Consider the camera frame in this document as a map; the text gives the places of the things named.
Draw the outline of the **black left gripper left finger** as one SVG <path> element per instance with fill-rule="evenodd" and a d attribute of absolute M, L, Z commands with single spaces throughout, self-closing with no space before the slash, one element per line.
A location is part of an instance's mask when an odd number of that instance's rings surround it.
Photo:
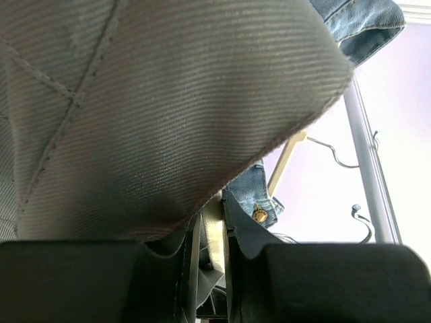
<path fill-rule="evenodd" d="M 2 322 L 193 322 L 200 219 L 163 240 L 1 245 Z"/>

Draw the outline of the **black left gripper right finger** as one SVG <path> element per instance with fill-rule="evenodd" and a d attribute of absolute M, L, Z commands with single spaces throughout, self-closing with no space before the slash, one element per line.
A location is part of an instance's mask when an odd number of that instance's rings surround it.
<path fill-rule="evenodd" d="M 430 273 L 396 244 L 287 244 L 222 195 L 230 322 L 429 322 Z"/>

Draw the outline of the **cream hanger of denim skirt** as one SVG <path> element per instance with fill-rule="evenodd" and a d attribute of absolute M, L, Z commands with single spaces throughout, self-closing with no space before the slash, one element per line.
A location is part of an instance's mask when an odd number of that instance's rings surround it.
<path fill-rule="evenodd" d="M 296 149 L 297 144 L 305 142 L 305 141 L 310 141 L 313 142 L 317 145 L 326 147 L 327 149 L 331 150 L 333 159 L 335 160 L 335 162 L 343 167 L 343 168 L 347 168 L 347 169 L 355 169 L 355 168 L 359 168 L 359 165 L 349 165 L 349 164 L 345 164 L 343 163 L 338 155 L 337 155 L 337 151 L 334 148 L 334 146 L 325 143 L 323 141 L 320 141 L 318 139 L 312 138 L 308 136 L 308 132 L 306 129 L 296 133 L 294 136 L 292 136 L 289 140 L 286 141 L 280 156 L 277 160 L 277 163 L 275 165 L 275 168 L 270 176 L 268 185 L 267 185 L 267 189 L 268 189 L 268 193 L 269 196 L 272 197 L 276 190 L 277 187 L 279 186 L 279 182 L 281 181 L 282 176 L 284 175 L 286 168 L 292 158 L 292 154 Z"/>

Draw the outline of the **grey pleated skirt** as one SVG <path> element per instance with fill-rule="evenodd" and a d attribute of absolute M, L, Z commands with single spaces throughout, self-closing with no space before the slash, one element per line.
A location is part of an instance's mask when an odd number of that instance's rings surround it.
<path fill-rule="evenodd" d="M 1 240 L 155 240 L 352 65 L 307 1 L 2 1 Z"/>

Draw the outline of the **light blue denim skirt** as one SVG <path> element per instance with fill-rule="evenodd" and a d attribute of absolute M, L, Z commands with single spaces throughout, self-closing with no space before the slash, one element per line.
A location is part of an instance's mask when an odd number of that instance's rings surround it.
<path fill-rule="evenodd" d="M 404 14 L 394 1 L 311 1 L 342 53 L 359 67 L 394 40 L 404 29 Z M 231 181 L 232 193 L 242 210 L 265 229 L 277 223 L 284 206 L 271 196 L 263 160 Z"/>

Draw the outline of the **cream hanger of grey skirt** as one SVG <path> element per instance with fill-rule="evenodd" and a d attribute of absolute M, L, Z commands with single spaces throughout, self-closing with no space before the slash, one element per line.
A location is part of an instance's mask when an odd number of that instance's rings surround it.
<path fill-rule="evenodd" d="M 202 322 L 226 322 L 224 215 L 220 196 L 204 206 L 200 220 L 196 315 Z"/>

